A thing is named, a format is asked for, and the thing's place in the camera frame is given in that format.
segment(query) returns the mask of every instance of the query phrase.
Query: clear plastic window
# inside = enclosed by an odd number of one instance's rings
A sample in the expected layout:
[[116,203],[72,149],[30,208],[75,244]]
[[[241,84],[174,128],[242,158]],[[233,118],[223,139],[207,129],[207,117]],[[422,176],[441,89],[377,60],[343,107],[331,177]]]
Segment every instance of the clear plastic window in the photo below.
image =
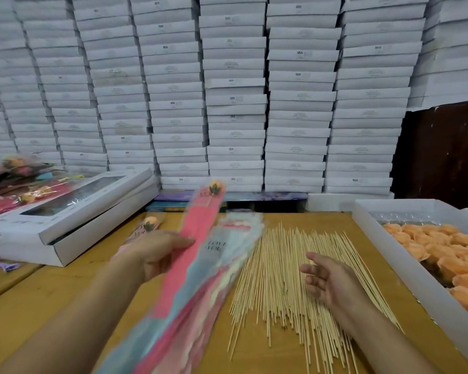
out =
[[124,176],[119,177],[102,177],[98,180],[83,185],[82,187],[70,191],[56,199],[45,202],[37,207],[22,212],[21,215],[36,215],[36,216],[51,216],[55,215],[62,210],[72,206],[88,196],[98,192],[99,190],[113,184],[114,182],[122,179]]

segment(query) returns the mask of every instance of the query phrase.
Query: dark brown wall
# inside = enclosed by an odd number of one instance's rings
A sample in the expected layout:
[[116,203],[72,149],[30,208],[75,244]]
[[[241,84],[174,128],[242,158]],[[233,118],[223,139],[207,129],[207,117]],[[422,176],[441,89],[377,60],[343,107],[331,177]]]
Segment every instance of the dark brown wall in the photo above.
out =
[[392,176],[395,198],[468,207],[468,104],[407,113]]

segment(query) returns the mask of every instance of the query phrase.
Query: left hand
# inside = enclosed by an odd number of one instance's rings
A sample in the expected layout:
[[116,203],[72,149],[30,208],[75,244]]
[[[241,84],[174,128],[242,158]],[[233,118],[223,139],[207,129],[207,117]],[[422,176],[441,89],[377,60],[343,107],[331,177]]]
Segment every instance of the left hand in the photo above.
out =
[[170,268],[172,251],[187,248],[194,239],[180,237],[175,231],[152,231],[139,236],[117,257],[130,257],[142,264],[144,282],[165,273]]

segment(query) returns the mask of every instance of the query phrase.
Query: wooden table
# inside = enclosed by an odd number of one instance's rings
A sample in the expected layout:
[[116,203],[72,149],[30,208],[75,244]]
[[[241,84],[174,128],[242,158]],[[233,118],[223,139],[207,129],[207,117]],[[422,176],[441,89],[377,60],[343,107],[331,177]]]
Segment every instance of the wooden table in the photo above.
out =
[[30,276],[32,273],[40,269],[42,265],[39,264],[28,264],[22,263],[21,266],[9,273],[5,273],[2,268],[0,268],[0,295],[5,293],[10,288],[13,288],[23,279]]
[[[168,213],[162,228],[176,229],[182,215]],[[454,348],[443,331],[433,323],[421,305],[411,295],[380,253],[346,213],[265,214],[265,224],[275,227],[281,221],[285,227],[305,231],[345,232],[368,265],[380,290],[398,318],[407,336],[445,373],[468,373],[466,359]],[[68,304],[117,251],[131,233],[137,218],[129,221],[95,245],[66,268],[43,267],[0,296],[0,362],[14,352],[51,316]],[[145,284],[120,321],[109,340],[103,356],[123,339],[149,310],[160,288],[161,278]],[[272,328],[272,348],[268,347],[263,323],[255,325],[248,317],[237,341],[232,361],[226,352],[231,331],[229,305],[232,293],[222,308],[213,328],[203,360],[196,373],[211,374],[219,370],[226,374],[306,373],[303,347],[292,330]],[[372,372],[357,352],[360,372]],[[317,372],[315,366],[311,372]],[[335,373],[345,372],[335,362]]]

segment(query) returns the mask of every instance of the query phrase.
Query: hand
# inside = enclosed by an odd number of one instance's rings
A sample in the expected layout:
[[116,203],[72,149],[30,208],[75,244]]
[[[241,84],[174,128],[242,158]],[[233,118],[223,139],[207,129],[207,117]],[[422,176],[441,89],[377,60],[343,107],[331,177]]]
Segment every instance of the hand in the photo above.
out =
[[174,231],[152,231],[132,241],[117,257],[142,263],[144,282],[147,282],[168,271],[173,250],[187,248],[193,243],[194,239],[180,237]]
[[309,274],[305,278],[308,290],[330,309],[343,331],[355,338],[361,320],[374,317],[378,310],[349,266],[313,252],[306,257],[317,264],[300,265],[300,272]]

